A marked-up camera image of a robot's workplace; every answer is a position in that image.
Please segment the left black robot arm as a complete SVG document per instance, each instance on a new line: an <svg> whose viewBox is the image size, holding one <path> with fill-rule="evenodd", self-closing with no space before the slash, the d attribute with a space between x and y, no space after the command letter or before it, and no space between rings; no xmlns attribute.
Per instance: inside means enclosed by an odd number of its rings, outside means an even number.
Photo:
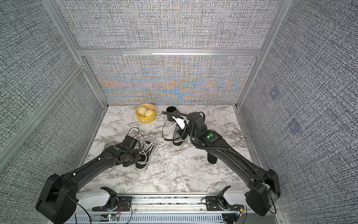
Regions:
<svg viewBox="0 0 358 224"><path fill-rule="evenodd" d="M51 175L43 186L35 209L54 224L65 223L77 207L84 209L76 198L78 191L113 166L128 167L139 161L139 148L140 141L127 135L121 143L108 146L83 166L63 175Z"/></svg>

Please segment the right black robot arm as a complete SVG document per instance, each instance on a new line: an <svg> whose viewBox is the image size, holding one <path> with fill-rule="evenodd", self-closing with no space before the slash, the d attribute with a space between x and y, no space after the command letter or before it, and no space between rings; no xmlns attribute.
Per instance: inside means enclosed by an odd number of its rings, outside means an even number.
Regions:
<svg viewBox="0 0 358 224"><path fill-rule="evenodd" d="M246 184L249 191L244 194L248 206L258 215L265 216L281 196L278 174L264 170L234 150L226 140L205 124L203 113L178 115L186 118L185 136L197 148L205 150L210 157L220 159Z"/></svg>

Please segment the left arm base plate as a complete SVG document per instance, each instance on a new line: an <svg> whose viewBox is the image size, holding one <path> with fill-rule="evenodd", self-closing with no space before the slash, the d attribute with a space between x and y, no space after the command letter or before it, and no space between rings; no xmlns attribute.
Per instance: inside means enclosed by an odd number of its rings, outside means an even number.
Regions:
<svg viewBox="0 0 358 224"><path fill-rule="evenodd" d="M131 196L119 196L116 191L109 187L101 187L101 193L105 194L105 204L102 206L93 207L92 211L95 212L118 212L118 211L130 211L132 197Z"/></svg>

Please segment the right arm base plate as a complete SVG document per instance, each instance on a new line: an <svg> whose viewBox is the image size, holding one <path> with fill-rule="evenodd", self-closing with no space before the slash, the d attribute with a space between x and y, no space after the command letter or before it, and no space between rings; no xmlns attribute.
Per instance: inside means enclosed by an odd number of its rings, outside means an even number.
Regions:
<svg viewBox="0 0 358 224"><path fill-rule="evenodd" d="M203 204L206 205L207 211L239 211L245 208L244 204L239 204L243 199L240 191L228 185L217 195L205 196Z"/></svg>

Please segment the black insole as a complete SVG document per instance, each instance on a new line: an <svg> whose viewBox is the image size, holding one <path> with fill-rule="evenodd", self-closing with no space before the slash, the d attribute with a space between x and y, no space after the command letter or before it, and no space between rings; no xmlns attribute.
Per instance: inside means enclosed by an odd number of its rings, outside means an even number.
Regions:
<svg viewBox="0 0 358 224"><path fill-rule="evenodd" d="M208 153L207 160L210 164L216 164L218 159L216 156L212 155L211 153Z"/></svg>

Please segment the black sneaker white laces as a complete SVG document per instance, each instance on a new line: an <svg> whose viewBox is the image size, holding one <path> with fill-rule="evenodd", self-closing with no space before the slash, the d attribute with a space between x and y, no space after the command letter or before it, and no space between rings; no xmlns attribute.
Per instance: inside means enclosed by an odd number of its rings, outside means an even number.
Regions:
<svg viewBox="0 0 358 224"><path fill-rule="evenodd" d="M135 168L138 171L146 171L151 155L156 147L156 140L145 140L139 149L140 160L136 162Z"/></svg>
<svg viewBox="0 0 358 224"><path fill-rule="evenodd" d="M175 139L172 142L172 147L176 150L182 149L186 138L186 130L176 124L172 138Z"/></svg>

